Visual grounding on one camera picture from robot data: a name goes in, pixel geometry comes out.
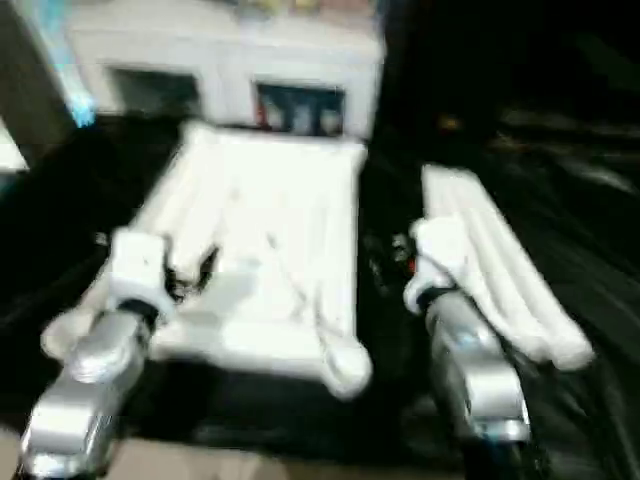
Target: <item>folded white cloth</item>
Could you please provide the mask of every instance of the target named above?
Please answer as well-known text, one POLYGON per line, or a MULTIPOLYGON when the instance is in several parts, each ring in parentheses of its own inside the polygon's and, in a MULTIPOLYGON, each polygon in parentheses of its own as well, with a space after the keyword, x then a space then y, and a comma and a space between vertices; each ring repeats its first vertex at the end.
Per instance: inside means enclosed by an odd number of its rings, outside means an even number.
MULTIPOLYGON (((129 227, 171 239, 169 266, 182 281, 197 281, 214 248, 216 269, 178 307, 179 321, 158 329, 151 357, 320 378, 340 397, 364 388, 371 365, 355 336, 364 153, 350 141, 188 124, 172 168, 129 227)), ((44 332, 52 357, 88 332, 107 298, 105 272, 44 332)))
POLYGON ((419 260, 405 289, 417 310, 428 285, 457 283, 487 320, 534 361, 571 370, 589 363, 593 349, 567 315, 479 179, 467 171, 426 166, 427 218, 412 228, 419 260))

